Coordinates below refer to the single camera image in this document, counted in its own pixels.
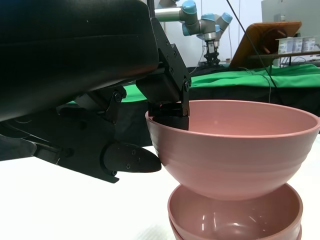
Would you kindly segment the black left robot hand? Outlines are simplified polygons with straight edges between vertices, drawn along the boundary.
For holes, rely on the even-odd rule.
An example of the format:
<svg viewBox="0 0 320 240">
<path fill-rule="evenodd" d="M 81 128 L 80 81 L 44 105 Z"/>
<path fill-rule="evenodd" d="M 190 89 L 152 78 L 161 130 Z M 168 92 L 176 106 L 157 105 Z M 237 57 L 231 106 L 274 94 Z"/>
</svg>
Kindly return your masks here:
<svg viewBox="0 0 320 240">
<path fill-rule="evenodd" d="M 159 171 L 156 155 L 115 139 L 130 82 L 152 117 L 189 128 L 191 77 L 152 1 L 1 1 L 0 133 L 33 157 L 110 183 Z"/>
</svg>

